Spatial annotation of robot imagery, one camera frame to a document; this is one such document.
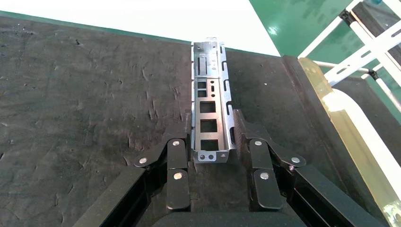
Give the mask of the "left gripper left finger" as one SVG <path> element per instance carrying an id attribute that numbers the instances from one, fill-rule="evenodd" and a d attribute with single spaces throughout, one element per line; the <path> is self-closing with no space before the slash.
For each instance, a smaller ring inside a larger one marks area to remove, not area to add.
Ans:
<path id="1" fill-rule="evenodd" d="M 167 210 L 190 210 L 188 162 L 192 114 L 166 127 L 162 140 L 135 158 L 134 166 L 145 170 L 148 197 L 166 188 Z"/>

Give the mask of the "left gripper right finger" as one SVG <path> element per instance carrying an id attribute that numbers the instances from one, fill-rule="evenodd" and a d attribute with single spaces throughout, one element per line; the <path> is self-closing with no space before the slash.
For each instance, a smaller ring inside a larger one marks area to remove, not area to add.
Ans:
<path id="1" fill-rule="evenodd" d="M 237 155 L 246 169 L 250 210 L 280 210 L 285 199 L 279 190 L 275 168 L 297 168 L 306 160 L 274 142 L 266 128 L 247 122 L 241 110 L 233 110 Z"/>

